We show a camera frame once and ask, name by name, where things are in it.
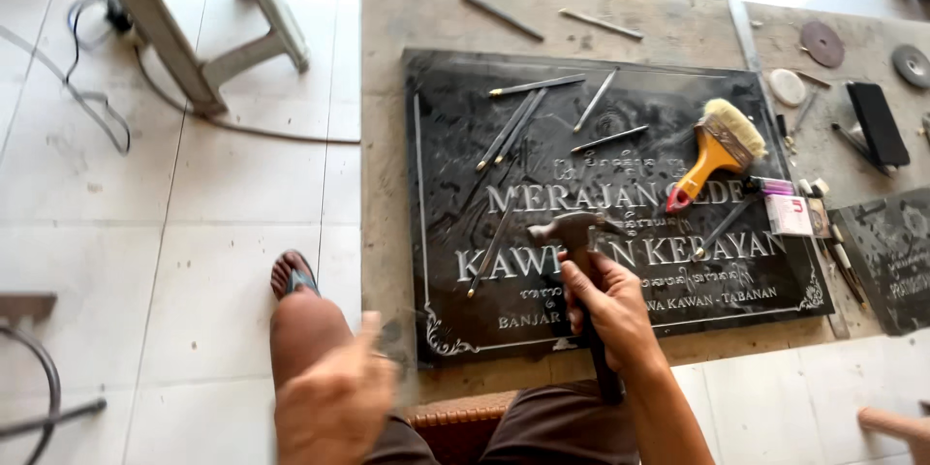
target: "brush bristles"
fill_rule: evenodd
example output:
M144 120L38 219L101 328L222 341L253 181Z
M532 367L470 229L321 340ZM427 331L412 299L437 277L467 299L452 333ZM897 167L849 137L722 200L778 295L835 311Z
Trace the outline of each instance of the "brush bristles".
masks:
M761 158L768 154L765 150L765 140L755 129L755 125L746 118L746 115L733 104L722 98L715 98L704 104L704 114L713 114L720 120L720 123L727 126L730 133L739 140L746 150L756 158Z

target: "foot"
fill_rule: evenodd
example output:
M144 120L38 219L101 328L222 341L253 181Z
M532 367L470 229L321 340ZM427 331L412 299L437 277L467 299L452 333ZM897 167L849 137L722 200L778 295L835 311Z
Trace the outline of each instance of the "foot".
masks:
M278 257L278 259L274 261L274 266L272 267L272 292L274 292L274 297L279 300L285 297L287 278L290 276L290 272L293 269L301 271L304 274L313 274L297 251L287 251L285 254ZM294 292L312 292L312 290L310 290L305 283L298 283L294 288Z

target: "brown shorts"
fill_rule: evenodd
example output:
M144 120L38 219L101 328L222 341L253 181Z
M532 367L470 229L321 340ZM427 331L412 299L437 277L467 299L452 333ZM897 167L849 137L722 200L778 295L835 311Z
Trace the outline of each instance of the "brown shorts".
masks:
M368 464L438 465L423 438L391 416ZM482 464L620 465L639 463L633 415L604 405L594 380L525 388L488 442Z

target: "dusty table surface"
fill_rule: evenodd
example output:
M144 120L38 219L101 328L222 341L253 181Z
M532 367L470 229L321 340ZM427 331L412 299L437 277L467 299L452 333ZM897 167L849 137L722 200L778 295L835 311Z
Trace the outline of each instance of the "dusty table surface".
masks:
M403 113L404 47L454 51L595 58L643 64L746 68L726 0L488 0L541 31L537 43L461 0L362 0L362 305L380 310L384 350L403 368L403 402L533 387L593 377L587 351L542 359L511 358L454 369L417 371L413 277ZM622 35L558 15L564 7L645 33L637 43ZM824 178L830 208L867 202L926 185L930 147L917 134L930 94L911 87L891 65L902 43L930 50L930 27L904 20L865 18L747 4L756 50L765 72L784 67L823 78L821 92L795 138L795 179ZM800 49L801 25L817 18L845 44L843 65L820 66ZM831 131L855 114L843 80L872 81L884 90L911 153L894 179L878 174ZM773 102L791 125L796 109ZM821 260L833 303L851 338L881 333L874 315L855 303L842 276ZM834 317L834 322L841 317ZM692 364L837 340L828 317L756 325L659 340L670 364Z

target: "knee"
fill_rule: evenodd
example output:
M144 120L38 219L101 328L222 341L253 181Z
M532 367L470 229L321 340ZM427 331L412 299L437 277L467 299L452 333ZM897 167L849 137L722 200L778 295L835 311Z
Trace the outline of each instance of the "knee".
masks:
M278 302L272 315L272 331L301 326L329 330L346 323L339 306L331 300L306 292L291 293Z

